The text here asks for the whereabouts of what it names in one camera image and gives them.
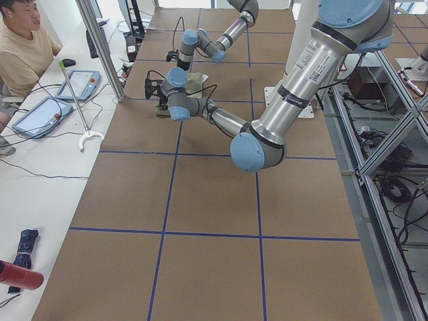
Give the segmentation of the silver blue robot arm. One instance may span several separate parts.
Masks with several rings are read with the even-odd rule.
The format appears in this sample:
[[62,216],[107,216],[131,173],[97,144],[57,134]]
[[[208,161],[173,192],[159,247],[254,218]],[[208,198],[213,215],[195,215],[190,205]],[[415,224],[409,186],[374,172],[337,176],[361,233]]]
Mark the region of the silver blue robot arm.
[[257,1],[232,1],[239,17],[216,41],[203,29],[184,32],[176,52],[176,67],[156,87],[174,121],[199,116],[230,136],[233,163],[245,172],[258,172],[280,164],[286,155],[285,135],[311,98],[348,54],[385,49],[393,36],[392,1],[319,1],[318,15],[310,28],[311,38],[300,57],[278,83],[262,116],[247,122],[208,98],[186,92],[188,69],[196,49],[215,62],[247,29],[255,25]]
[[256,0],[228,1],[239,12],[239,17],[216,39],[212,40],[203,28],[186,29],[176,54],[177,67],[188,70],[196,49],[200,49],[215,63],[225,59],[226,51],[237,38],[255,25],[259,15],[259,4]]

